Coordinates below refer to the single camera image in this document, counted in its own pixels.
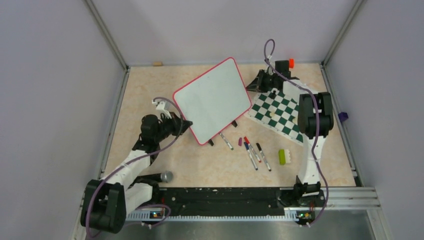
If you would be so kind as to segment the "pink framed whiteboard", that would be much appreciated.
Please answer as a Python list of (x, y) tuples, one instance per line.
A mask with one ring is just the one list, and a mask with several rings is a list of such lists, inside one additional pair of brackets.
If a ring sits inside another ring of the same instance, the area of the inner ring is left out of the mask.
[(252, 106), (241, 72), (228, 57), (177, 89), (172, 98), (199, 145), (205, 145)]

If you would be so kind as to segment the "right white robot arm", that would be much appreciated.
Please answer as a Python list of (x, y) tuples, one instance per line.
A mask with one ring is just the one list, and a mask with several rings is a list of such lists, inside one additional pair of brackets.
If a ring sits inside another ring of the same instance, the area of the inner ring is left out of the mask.
[(264, 69), (246, 89), (267, 93), (272, 99), (282, 93), (298, 103), (297, 126), (302, 136), (303, 156), (293, 187), (293, 200), (299, 206), (307, 206), (314, 196), (320, 194), (321, 180), (324, 179), (320, 168), (322, 150), (334, 127), (331, 94), (312, 90), (296, 77), (285, 77), (279, 72), (269, 73)]

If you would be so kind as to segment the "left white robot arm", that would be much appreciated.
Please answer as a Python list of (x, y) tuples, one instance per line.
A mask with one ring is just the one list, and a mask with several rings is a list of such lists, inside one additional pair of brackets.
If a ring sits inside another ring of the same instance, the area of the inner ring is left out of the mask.
[(148, 114), (141, 120), (140, 134), (127, 158), (101, 179), (90, 180), (84, 193), (80, 224), (86, 229), (116, 234), (127, 215), (142, 204), (154, 207), (160, 202), (161, 173), (141, 176), (150, 167), (169, 136), (178, 138), (191, 125), (171, 112), (169, 116)]

